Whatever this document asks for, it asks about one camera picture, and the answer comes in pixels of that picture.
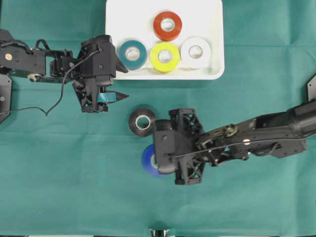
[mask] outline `teal tape roll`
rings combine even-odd
[[[147,51],[141,42],[129,40],[119,48],[118,56],[128,69],[136,70],[145,64]]]

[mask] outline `tape roll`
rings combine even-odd
[[[154,145],[150,145],[143,152],[142,166],[149,174],[155,177],[165,176],[164,174],[160,174],[158,171],[158,166],[155,159],[155,146]]]
[[[137,40],[129,40],[121,45],[118,56],[122,63],[130,70],[141,68],[147,60],[145,46]]]
[[[154,20],[154,31],[162,41],[176,39],[182,30],[181,18],[172,11],[160,13]]]
[[[191,69],[209,67],[211,55],[209,43],[202,38],[190,38],[181,47],[181,58]]]
[[[129,128],[136,136],[147,137],[153,133],[155,120],[153,111],[140,108],[129,117]]]
[[[159,43],[152,49],[150,61],[157,71],[169,73],[177,68],[180,62],[180,52],[171,43]]]

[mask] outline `green cloth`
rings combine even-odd
[[[160,119],[195,108],[211,130],[301,104],[316,72],[315,9],[315,0],[225,0],[226,70],[216,81],[115,81],[111,90],[130,97],[97,115],[81,113],[67,85],[49,117],[12,114],[0,125],[0,233],[314,235],[315,138],[302,154],[207,166],[202,184],[176,186],[173,175],[144,171],[152,137],[134,136],[128,117],[142,104]],[[76,55],[80,42],[104,33],[105,1],[3,0],[0,27]],[[12,109],[48,109],[59,98],[60,85],[13,80]]]

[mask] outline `white tray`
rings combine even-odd
[[[181,50],[183,42],[193,36],[207,40],[212,48],[209,67],[189,69],[182,61],[168,74],[157,72],[151,65],[151,49],[161,42],[153,30],[154,18],[162,11],[177,13],[183,22],[180,36],[171,43]],[[224,72],[224,27],[221,0],[107,0],[105,32],[112,36],[117,49],[127,40],[139,40],[148,52],[146,64],[128,74],[118,72],[116,79],[181,79],[213,80]]]

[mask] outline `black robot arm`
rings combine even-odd
[[[316,101],[287,112],[263,115],[204,132],[193,109],[169,112],[157,120],[154,143],[159,172],[175,173],[178,185],[202,181],[205,163],[219,166],[250,154],[283,158],[307,149],[306,138],[316,132]]]
[[[47,57],[53,59],[49,64],[49,77],[46,76]],[[83,42],[75,58],[71,51],[51,50],[43,39],[29,48],[26,43],[15,40],[9,31],[0,30],[0,122],[10,114],[5,113],[9,111],[11,97],[8,76],[28,78],[32,82],[61,83],[62,88],[72,81],[81,110],[98,113],[107,111],[108,104],[128,97],[107,90],[113,84],[116,71],[128,72],[117,57],[110,36]]]

